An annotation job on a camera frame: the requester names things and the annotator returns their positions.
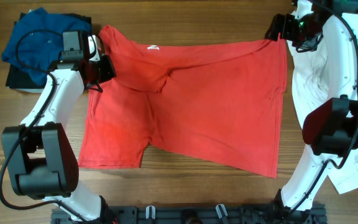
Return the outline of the red printed t-shirt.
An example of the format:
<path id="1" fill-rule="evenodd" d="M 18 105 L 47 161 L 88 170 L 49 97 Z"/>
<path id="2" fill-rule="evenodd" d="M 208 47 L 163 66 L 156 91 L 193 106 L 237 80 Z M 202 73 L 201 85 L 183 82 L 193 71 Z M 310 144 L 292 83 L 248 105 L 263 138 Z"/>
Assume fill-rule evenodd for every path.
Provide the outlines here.
<path id="1" fill-rule="evenodd" d="M 99 36 L 116 76 L 88 94 L 81 167 L 137 168 L 153 145 L 277 176 L 284 40 L 158 46 L 129 40 L 113 26 Z"/>

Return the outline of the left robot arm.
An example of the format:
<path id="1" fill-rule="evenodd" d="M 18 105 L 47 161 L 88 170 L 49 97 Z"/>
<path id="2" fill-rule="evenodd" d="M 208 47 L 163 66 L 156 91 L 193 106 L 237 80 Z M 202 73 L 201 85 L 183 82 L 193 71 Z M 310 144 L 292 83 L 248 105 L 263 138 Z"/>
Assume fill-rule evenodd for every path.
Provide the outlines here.
<path id="1" fill-rule="evenodd" d="M 48 69 L 47 82 L 32 111 L 1 134 L 5 160 L 0 201 L 13 210 L 54 204 L 77 223 L 117 223 L 105 199 L 79 180 L 79 167 L 65 133 L 74 104 L 85 90 L 102 92 L 115 77 L 95 38 L 83 30 L 59 35 L 63 50 Z"/>

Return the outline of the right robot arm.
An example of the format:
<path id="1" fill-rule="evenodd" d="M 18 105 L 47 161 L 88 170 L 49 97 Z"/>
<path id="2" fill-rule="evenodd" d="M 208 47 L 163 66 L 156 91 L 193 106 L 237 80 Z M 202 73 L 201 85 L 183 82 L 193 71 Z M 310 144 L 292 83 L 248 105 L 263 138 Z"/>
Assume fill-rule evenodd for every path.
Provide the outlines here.
<path id="1" fill-rule="evenodd" d="M 358 188 L 358 1 L 293 2 L 266 39 L 287 41 L 292 96 L 305 148 L 267 211 L 269 223 L 322 223 L 314 198 L 325 179 L 339 194 Z"/>

